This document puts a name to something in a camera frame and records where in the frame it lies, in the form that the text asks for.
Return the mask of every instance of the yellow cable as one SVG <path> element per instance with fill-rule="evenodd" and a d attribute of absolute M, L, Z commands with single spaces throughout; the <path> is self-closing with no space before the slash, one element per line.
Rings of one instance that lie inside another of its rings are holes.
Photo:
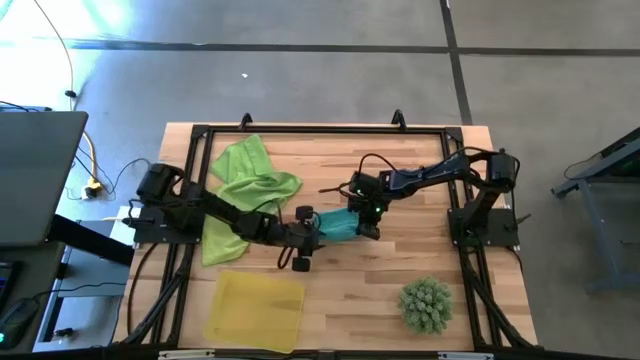
<path fill-rule="evenodd" d="M 93 143 L 91 142 L 91 138 L 89 138 L 89 135 L 87 134 L 86 131 L 82 132 L 82 137 L 84 138 L 84 140 L 87 142 L 87 144 L 89 145 L 89 157 L 91 158 L 91 175 L 92 177 L 89 178 L 89 183 L 92 182 L 97 182 L 95 179 L 97 179 L 97 175 L 96 174 L 96 154 L 93 150 Z"/>

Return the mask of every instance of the black cable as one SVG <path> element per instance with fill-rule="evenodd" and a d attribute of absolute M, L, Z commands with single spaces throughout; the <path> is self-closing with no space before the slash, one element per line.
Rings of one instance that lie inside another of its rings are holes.
<path fill-rule="evenodd" d="M 127 301 L 127 335 L 131 335 L 131 307 L 132 307 L 132 299 L 133 292 L 136 288 L 136 284 L 138 283 L 138 277 L 140 277 L 140 272 L 142 271 L 142 266 L 149 258 L 149 255 L 153 252 L 153 249 L 156 248 L 158 243 L 154 243 L 149 247 L 149 250 L 142 255 L 142 259 L 140 259 L 140 264 L 138 264 L 138 268 L 136 269 L 136 273 L 133 275 L 133 279 L 131 280 L 131 289 L 129 289 L 129 299 Z"/>
<path fill-rule="evenodd" d="M 24 110 L 25 112 L 31 112 L 31 111 L 29 111 L 29 110 L 33 110 L 33 111 L 35 111 L 35 112 L 40 112 L 40 110 L 38 110 L 38 109 L 34 109 L 34 108 L 26 108 L 26 107 L 24 107 L 24 106 L 16 105 L 16 104 L 14 104 L 14 103 L 10 103 L 10 102 L 8 102 L 8 101 L 0 101 L 0 103 L 2 103 L 2 104 L 6 104 L 6 105 L 9 105 L 9 106 L 11 106 L 11 107 L 13 107 L 13 108 L 16 108 L 16 109 Z"/>
<path fill-rule="evenodd" d="M 513 156 L 516 161 L 516 176 L 515 179 L 518 179 L 518 173 L 520 173 L 520 160 Z M 511 189 L 511 214 L 513 215 L 513 230 L 518 230 L 518 217 L 516 216 L 516 193 L 513 189 Z"/>
<path fill-rule="evenodd" d="M 522 259 L 520 258 L 520 254 L 518 254 L 518 252 L 515 251 L 511 246 L 507 246 L 507 250 L 511 251 L 513 255 L 516 256 L 516 259 L 518 259 L 518 264 L 520 264 L 520 272 L 524 274 L 524 269 L 522 268 Z"/>
<path fill-rule="evenodd" d="M 364 164 L 364 159 L 368 158 L 369 156 L 377 157 L 378 159 L 384 161 L 387 165 L 389 165 L 391 170 L 393 170 L 395 172 L 399 172 L 398 169 L 396 169 L 396 167 L 393 166 L 393 164 L 391 164 L 391 162 L 389 162 L 389 160 L 385 159 L 382 155 L 378 155 L 376 153 L 368 153 L 368 154 L 365 154 L 362 157 L 362 159 L 360 159 L 360 166 L 358 166 L 358 174 L 362 172 L 362 165 Z"/>
<path fill-rule="evenodd" d="M 567 175 L 567 172 L 569 172 L 569 170 L 570 170 L 571 168 L 573 168 L 574 166 L 577 166 L 577 165 L 580 165 L 580 164 L 584 164 L 584 163 L 587 163 L 587 162 L 589 162 L 589 161 L 591 161 L 591 160 L 595 159 L 595 158 L 596 158 L 596 156 L 598 156 L 598 155 L 600 155 L 600 152 L 599 152 L 599 151 L 598 151 L 597 153 L 595 153 L 595 154 L 591 155 L 588 159 L 581 160 L 581 161 L 575 162 L 575 163 L 573 163 L 573 164 L 571 164 L 571 165 L 567 166 L 567 168 L 566 168 L 566 169 L 564 169 L 564 172 L 562 173 L 562 176 L 564 176 L 564 178 L 565 178 L 565 179 L 567 179 L 567 180 L 581 180 L 581 179 L 584 179 L 584 177 L 577 177 L 577 178 L 570 177 L 569 175 Z"/>
<path fill-rule="evenodd" d="M 85 154 L 86 156 L 90 157 L 89 154 L 87 154 L 86 151 L 84 151 L 81 147 L 78 147 L 78 150 L 80 150 L 80 152 L 82 152 L 83 154 Z M 109 177 L 109 175 L 107 175 L 107 173 L 100 167 L 100 165 L 98 164 L 97 161 L 95 161 L 96 167 L 98 168 L 98 170 L 100 170 L 102 172 L 102 174 L 104 175 L 104 177 L 107 179 L 107 181 L 109 181 L 109 184 L 111 185 L 111 190 L 109 190 L 103 182 L 101 182 L 100 180 L 98 180 L 95 176 L 93 176 L 93 174 L 91 173 L 91 170 L 89 170 L 89 168 L 82 162 L 82 160 L 80 160 L 78 158 L 78 156 L 75 156 L 76 160 L 78 160 L 78 162 L 80 162 L 80 165 L 82 165 L 82 167 L 87 171 L 87 173 L 89 174 L 89 176 L 91 176 L 95 181 L 97 181 L 104 189 L 105 192 L 109 195 L 111 194 L 115 194 L 116 192 L 116 188 L 118 187 L 118 182 L 120 181 L 120 177 L 122 176 L 122 174 L 124 173 L 124 171 L 131 165 L 135 164 L 138 161 L 144 161 L 145 163 L 147 163 L 147 169 L 149 169 L 151 167 L 151 162 L 146 159 L 146 158 L 137 158 L 134 160 L 129 161 L 125 166 L 122 167 L 122 169 L 120 170 L 120 172 L 118 173 L 118 176 L 116 177 L 116 182 L 115 184 L 113 183 L 113 181 L 111 181 L 111 178 Z"/>
<path fill-rule="evenodd" d="M 43 291 L 43 292 L 39 292 L 35 295 L 33 295 L 33 297 L 31 297 L 32 300 L 37 300 L 38 296 L 42 296 L 45 294 L 51 294 L 54 292 L 68 292 L 68 291 L 76 291 L 76 290 L 80 290 L 82 288 L 86 288 L 86 287 L 100 287 L 100 286 L 104 286 L 104 285 L 127 285 L 126 283 L 116 283 L 116 282 L 102 282 L 100 284 L 85 284 L 85 285 L 80 285 L 78 287 L 75 287 L 73 289 L 55 289 L 55 290 L 47 290 L 47 291 Z"/>
<path fill-rule="evenodd" d="M 131 211 L 133 211 L 133 203 L 137 202 L 137 203 L 142 203 L 142 201 L 138 200 L 138 199 L 129 199 L 129 211 L 127 212 L 127 215 L 129 215 L 129 224 L 133 224 L 133 215 L 131 214 Z"/>
<path fill-rule="evenodd" d="M 341 189 L 347 185 L 351 184 L 351 182 L 346 182 L 346 183 L 342 183 L 334 188 L 329 188 L 329 189 L 320 189 L 318 190 L 319 193 L 325 193 L 325 192 L 330 192 L 330 191 L 341 191 Z"/>
<path fill-rule="evenodd" d="M 129 167 L 130 165 L 133 165 L 134 163 L 138 162 L 138 161 L 144 161 L 147 163 L 147 170 L 149 168 L 151 168 L 151 162 L 145 158 L 137 158 L 134 160 L 131 160 L 127 163 L 127 165 L 122 167 L 122 170 L 120 170 L 120 173 L 118 173 L 118 176 L 116 177 L 116 182 L 113 185 L 113 188 L 111 189 L 111 192 L 107 191 L 108 194 L 112 194 L 116 191 L 116 188 L 118 187 L 118 181 L 120 181 L 120 176 L 122 176 L 122 173 L 127 169 L 127 167 Z"/>
<path fill-rule="evenodd" d="M 254 213 L 254 212 L 258 211 L 260 208 L 262 208 L 263 206 L 265 206 L 265 205 L 267 205 L 267 204 L 269 204 L 269 203 L 272 203 L 272 202 L 276 202 L 276 201 L 278 201 L 278 200 L 279 200 L 279 199 L 277 199 L 277 198 L 269 199 L 269 200 L 267 200 L 267 201 L 263 202 L 262 204 L 260 204 L 260 205 L 258 205 L 258 206 L 256 206 L 256 207 L 254 207 L 251 211 L 249 211 L 249 213 Z"/>
<path fill-rule="evenodd" d="M 89 174 L 89 176 L 91 176 L 93 178 L 93 180 L 95 180 L 96 182 L 98 182 L 102 187 L 105 187 L 104 184 L 98 180 L 98 178 L 96 178 L 95 176 L 93 176 L 93 174 L 91 173 L 91 170 L 89 170 L 89 168 L 87 167 L 87 165 L 85 165 L 82 160 L 80 160 L 80 158 L 78 157 L 78 155 L 74 155 L 76 160 L 80 163 L 80 165 L 82 165 L 82 167 L 87 171 L 87 173 Z"/>
<path fill-rule="evenodd" d="M 289 253 L 287 254 L 286 259 L 284 259 L 283 261 L 283 256 L 285 254 L 285 252 L 289 250 Z M 293 248 L 292 247 L 288 247 L 285 246 L 282 248 L 282 251 L 280 252 L 280 256 L 278 256 L 278 269 L 282 270 L 284 268 L 287 267 L 287 265 L 289 265 L 289 260 L 291 260 L 291 254 L 293 254 Z"/>

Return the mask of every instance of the black metal frame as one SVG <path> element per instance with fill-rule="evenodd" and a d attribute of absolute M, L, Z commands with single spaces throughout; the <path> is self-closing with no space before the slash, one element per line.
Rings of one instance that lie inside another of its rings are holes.
<path fill-rule="evenodd" d="M 198 143 L 201 139 L 205 140 L 204 155 L 202 163 L 200 164 L 200 173 L 198 175 L 198 183 L 204 184 L 207 176 L 207 168 L 211 156 L 211 150 L 213 147 L 214 135 L 218 132 L 221 133 L 238 133 L 238 132 L 251 132 L 251 133 L 325 133 L 325 134 L 407 134 L 407 135 L 437 135 L 440 137 L 442 144 L 442 155 L 447 157 L 451 154 L 450 146 L 455 146 L 455 149 L 460 149 L 464 146 L 464 139 L 460 127 L 415 127 L 408 128 L 406 123 L 403 126 L 404 121 L 399 120 L 401 112 L 396 111 L 394 114 L 393 123 L 398 125 L 392 126 L 375 126 L 375 127 L 358 127 L 358 126 L 300 126 L 300 125 L 248 125 L 253 123 L 250 115 L 245 114 L 241 125 L 194 125 L 191 131 L 191 138 L 189 143 L 189 150 L 187 153 L 187 160 L 185 163 L 186 178 L 192 178 L 193 165 L 195 162 L 196 150 Z M 463 183 L 464 195 L 467 200 L 473 198 L 470 185 Z M 451 207 L 456 209 L 460 208 L 458 189 L 455 181 L 448 183 L 449 198 L 451 201 Z M 175 265 L 175 257 L 178 253 L 178 244 L 170 244 L 169 252 L 167 254 L 167 261 L 165 263 L 164 275 L 162 278 L 162 288 L 167 287 L 172 280 L 172 272 Z M 183 263 L 191 267 L 193 258 L 194 244 L 185 245 L 186 256 L 183 258 Z M 493 301 L 493 295 L 491 292 L 491 284 L 488 273 L 488 265 L 484 253 L 482 244 L 476 246 L 476 257 L 478 260 L 479 275 L 471 269 L 469 271 L 470 259 L 469 252 L 465 246 L 458 246 L 458 253 L 460 257 L 461 270 L 463 275 L 463 284 L 465 288 L 465 298 L 467 304 L 467 310 L 469 313 L 469 327 L 471 331 L 474 352 L 477 355 L 482 356 L 480 353 L 486 353 L 490 358 L 493 356 L 496 359 L 602 359 L 603 357 L 596 357 L 591 355 L 574 354 L 574 353 L 562 353 L 547 351 L 541 347 L 529 347 L 528 343 L 517 344 L 516 347 L 509 348 L 502 346 L 500 327 L 503 329 L 512 327 L 504 314 L 500 311 L 498 305 Z M 132 354 L 135 354 L 138 359 L 156 359 L 159 351 L 170 351 L 178 349 L 178 339 L 180 337 L 180 327 L 182 323 L 182 317 L 184 314 L 184 306 L 186 302 L 187 287 L 189 284 L 189 274 L 184 281 L 179 285 L 178 296 L 176 299 L 176 305 L 174 308 L 174 316 L 171 324 L 171 331 L 165 342 L 160 342 L 162 335 L 161 329 L 164 322 L 164 309 L 162 309 L 161 316 L 153 324 L 152 336 L 150 344 L 137 344 L 137 345 L 123 345 L 117 344 L 103 349 L 83 349 L 72 351 L 58 351 L 50 353 L 38 353 L 39 359 L 84 359 L 92 356 L 100 356 L 106 358 L 129 358 Z M 491 345 L 487 344 L 482 336 L 482 330 L 480 328 L 480 321 L 478 317 L 478 309 L 475 302 L 475 292 L 478 292 L 481 300 L 487 308 L 487 314 L 489 317 Z M 513 337 L 505 332 L 505 336 L 512 342 Z M 264 350 L 251 350 L 251 349 L 212 349 L 202 350 L 207 356 L 216 357 L 252 357 L 265 356 L 265 357 L 280 357 L 280 354 L 273 353 Z M 294 351 L 291 355 L 300 358 L 310 359 L 346 359 L 346 358 L 447 358 L 453 354 L 459 352 L 434 352 L 434 351 Z M 31 358 L 31 354 L 25 354 L 20 356 L 21 358 Z"/>
<path fill-rule="evenodd" d="M 130 246 L 57 214 L 51 219 L 47 241 L 60 241 L 124 266 L 131 265 L 133 260 L 134 251 Z"/>

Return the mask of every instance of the blue object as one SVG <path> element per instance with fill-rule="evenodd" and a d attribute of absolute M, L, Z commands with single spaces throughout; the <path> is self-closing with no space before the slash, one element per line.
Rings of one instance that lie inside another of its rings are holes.
<path fill-rule="evenodd" d="M 347 208 L 321 213 L 320 220 L 321 240 L 343 242 L 357 236 L 358 214 Z"/>

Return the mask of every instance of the succulent plant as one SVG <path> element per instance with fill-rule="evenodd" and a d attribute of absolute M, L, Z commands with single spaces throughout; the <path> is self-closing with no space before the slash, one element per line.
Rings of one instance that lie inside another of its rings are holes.
<path fill-rule="evenodd" d="M 402 288 L 398 308 L 414 332 L 441 334 L 452 316 L 451 291 L 433 278 L 421 278 Z"/>

